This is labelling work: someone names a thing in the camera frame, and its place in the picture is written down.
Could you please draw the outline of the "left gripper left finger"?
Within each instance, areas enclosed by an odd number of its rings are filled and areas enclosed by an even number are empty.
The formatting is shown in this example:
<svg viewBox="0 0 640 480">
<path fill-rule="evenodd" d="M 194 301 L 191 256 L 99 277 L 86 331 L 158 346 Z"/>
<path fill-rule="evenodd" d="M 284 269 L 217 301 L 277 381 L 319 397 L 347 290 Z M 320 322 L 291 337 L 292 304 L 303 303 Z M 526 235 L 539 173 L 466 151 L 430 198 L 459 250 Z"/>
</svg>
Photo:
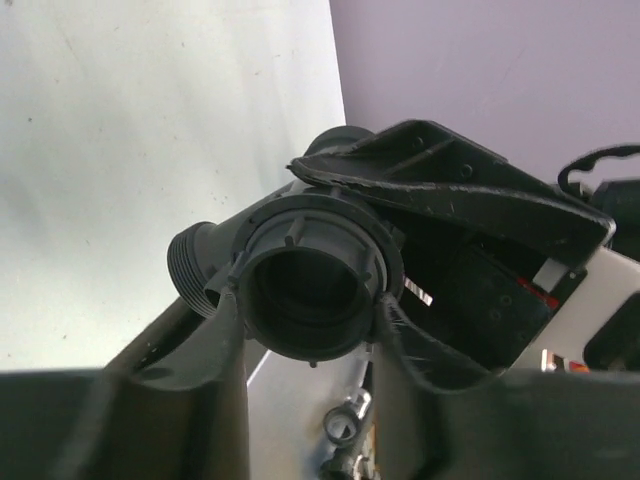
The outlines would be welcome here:
<svg viewBox="0 0 640 480">
<path fill-rule="evenodd" d="M 5 372 L 5 479 L 246 479 L 244 327 L 214 317 L 147 368 Z"/>
</svg>

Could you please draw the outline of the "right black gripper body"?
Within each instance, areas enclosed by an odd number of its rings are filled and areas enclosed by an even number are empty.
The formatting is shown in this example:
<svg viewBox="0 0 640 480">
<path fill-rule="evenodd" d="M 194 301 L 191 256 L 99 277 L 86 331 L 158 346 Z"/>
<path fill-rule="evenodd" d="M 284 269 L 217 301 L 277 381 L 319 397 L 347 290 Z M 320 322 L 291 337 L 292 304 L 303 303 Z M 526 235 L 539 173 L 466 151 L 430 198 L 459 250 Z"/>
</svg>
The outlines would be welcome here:
<svg viewBox="0 0 640 480">
<path fill-rule="evenodd" d="M 511 367 L 587 276 L 586 246 L 566 214 L 440 219 L 391 210 L 407 290 L 394 330 L 422 375 Z"/>
</svg>

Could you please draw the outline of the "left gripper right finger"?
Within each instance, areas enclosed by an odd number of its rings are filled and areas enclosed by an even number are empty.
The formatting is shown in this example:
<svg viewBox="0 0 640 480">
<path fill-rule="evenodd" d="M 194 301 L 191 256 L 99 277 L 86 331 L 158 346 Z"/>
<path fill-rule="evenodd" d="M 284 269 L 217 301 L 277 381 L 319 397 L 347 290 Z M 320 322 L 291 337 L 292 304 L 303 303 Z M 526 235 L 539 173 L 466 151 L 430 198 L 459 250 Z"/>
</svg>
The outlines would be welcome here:
<svg viewBox="0 0 640 480">
<path fill-rule="evenodd" d="M 385 479 L 635 479 L 639 378 L 493 375 L 421 331 L 392 295 L 376 307 L 376 463 Z"/>
</svg>

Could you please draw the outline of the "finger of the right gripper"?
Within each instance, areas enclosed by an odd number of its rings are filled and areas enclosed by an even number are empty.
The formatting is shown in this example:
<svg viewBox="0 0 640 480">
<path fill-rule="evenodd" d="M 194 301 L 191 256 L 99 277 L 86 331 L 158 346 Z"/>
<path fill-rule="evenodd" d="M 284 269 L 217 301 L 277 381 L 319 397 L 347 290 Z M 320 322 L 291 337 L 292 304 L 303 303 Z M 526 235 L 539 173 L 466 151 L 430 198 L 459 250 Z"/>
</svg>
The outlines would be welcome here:
<svg viewBox="0 0 640 480">
<path fill-rule="evenodd" d="M 558 262 L 588 261 L 615 232 L 610 217 L 432 121 L 404 121 L 342 151 L 298 157 L 288 168 L 309 184 L 343 187 Z"/>
</svg>

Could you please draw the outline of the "black pipe tee fitting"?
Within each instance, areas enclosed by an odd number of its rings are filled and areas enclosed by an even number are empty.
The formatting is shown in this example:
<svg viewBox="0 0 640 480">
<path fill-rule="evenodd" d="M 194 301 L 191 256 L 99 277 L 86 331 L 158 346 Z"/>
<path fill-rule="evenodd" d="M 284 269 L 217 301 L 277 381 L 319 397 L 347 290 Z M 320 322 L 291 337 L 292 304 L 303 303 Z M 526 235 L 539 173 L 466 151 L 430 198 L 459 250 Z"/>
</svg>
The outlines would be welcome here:
<svg viewBox="0 0 640 480">
<path fill-rule="evenodd" d="M 384 222 L 365 201 L 340 187 L 295 180 L 220 225 L 183 230 L 167 252 L 170 278 L 199 315 L 213 316 L 228 285 L 262 290 L 292 281 L 292 307 L 304 293 L 346 296 L 349 315 L 382 292 L 404 288 L 403 260 Z M 313 281 L 328 286 L 313 286 Z"/>
</svg>

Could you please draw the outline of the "black threaded coupling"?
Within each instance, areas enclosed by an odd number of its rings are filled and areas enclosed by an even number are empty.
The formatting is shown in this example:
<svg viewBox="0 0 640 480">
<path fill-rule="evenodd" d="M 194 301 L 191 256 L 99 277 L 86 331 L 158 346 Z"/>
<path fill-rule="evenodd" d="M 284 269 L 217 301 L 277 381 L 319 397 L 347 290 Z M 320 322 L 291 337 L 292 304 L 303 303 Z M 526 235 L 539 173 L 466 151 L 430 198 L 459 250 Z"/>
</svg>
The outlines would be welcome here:
<svg viewBox="0 0 640 480">
<path fill-rule="evenodd" d="M 371 233 L 321 210 L 282 212 L 258 225 L 229 280 L 248 332 L 267 349 L 310 363 L 363 343 L 374 301 L 389 284 Z"/>
</svg>

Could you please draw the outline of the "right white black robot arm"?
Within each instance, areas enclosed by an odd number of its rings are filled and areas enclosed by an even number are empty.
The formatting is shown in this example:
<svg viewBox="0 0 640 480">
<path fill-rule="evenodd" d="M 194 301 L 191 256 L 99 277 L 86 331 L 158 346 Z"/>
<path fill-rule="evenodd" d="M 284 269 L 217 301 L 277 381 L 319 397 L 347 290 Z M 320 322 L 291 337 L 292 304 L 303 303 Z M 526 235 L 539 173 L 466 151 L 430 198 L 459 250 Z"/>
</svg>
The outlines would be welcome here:
<svg viewBox="0 0 640 480">
<path fill-rule="evenodd" d="M 299 179 L 373 206 L 405 238 L 405 275 L 432 299 L 385 300 L 376 374 L 463 388 L 509 368 L 604 370 L 616 324 L 639 322 L 639 265 L 613 219 L 431 121 L 299 157 Z"/>
</svg>

